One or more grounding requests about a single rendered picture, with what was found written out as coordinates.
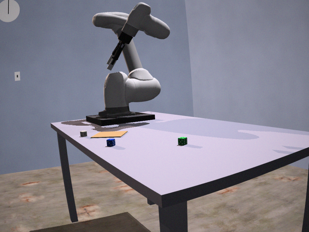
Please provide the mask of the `white die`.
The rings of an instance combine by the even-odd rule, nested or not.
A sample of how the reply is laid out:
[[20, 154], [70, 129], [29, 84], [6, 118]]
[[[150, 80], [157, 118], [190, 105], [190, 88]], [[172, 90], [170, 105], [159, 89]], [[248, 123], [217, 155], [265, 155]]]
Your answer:
[[87, 131], [80, 131], [80, 136], [81, 137], [87, 136]]

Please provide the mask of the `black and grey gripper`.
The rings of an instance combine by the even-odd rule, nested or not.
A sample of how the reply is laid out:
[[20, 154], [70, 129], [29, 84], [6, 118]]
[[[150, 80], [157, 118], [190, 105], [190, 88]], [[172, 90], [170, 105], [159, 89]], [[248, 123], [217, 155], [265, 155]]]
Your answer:
[[107, 64], [108, 67], [107, 69], [112, 70], [113, 66], [115, 65], [116, 61], [118, 60], [123, 48], [125, 47], [125, 43], [129, 44], [130, 41], [132, 40], [132, 36], [124, 33], [123, 31], [121, 32], [121, 34], [119, 35], [118, 39], [121, 40], [119, 41], [119, 43], [117, 44], [116, 48], [114, 49], [114, 51], [112, 52]]

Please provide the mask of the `blue die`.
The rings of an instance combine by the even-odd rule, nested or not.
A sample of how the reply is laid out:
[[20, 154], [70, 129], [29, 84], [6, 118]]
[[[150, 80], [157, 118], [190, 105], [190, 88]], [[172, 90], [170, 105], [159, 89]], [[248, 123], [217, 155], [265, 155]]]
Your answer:
[[107, 146], [115, 146], [115, 139], [107, 139]]

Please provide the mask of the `green die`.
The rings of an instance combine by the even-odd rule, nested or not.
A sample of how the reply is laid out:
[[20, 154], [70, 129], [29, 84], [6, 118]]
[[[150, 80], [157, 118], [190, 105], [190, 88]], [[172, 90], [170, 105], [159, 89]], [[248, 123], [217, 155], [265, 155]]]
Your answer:
[[187, 144], [187, 137], [178, 138], [178, 145], [186, 145], [186, 144]]

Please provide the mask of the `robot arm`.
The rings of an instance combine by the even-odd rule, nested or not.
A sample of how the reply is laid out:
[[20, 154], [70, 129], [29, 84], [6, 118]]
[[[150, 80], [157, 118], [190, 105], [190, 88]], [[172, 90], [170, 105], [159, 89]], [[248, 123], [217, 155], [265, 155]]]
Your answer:
[[[151, 7], [145, 3], [138, 3], [130, 12], [105, 12], [93, 16], [92, 23], [96, 27], [111, 29], [117, 37], [124, 33], [135, 37], [137, 32], [158, 39], [166, 39], [170, 28], [166, 23], [150, 15]], [[156, 78], [143, 69], [133, 39], [124, 44], [122, 50], [129, 75], [123, 72], [109, 73], [104, 83], [105, 110], [98, 112], [98, 116], [108, 118], [136, 115], [129, 110], [129, 103], [144, 102], [159, 95], [161, 86]]]

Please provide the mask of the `tan flat mat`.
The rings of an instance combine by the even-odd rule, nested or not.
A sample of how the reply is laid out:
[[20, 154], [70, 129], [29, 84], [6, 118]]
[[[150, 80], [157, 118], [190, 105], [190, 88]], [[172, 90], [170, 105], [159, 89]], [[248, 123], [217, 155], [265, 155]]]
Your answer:
[[128, 131], [115, 131], [115, 132], [99, 132], [91, 138], [113, 138], [122, 137]]

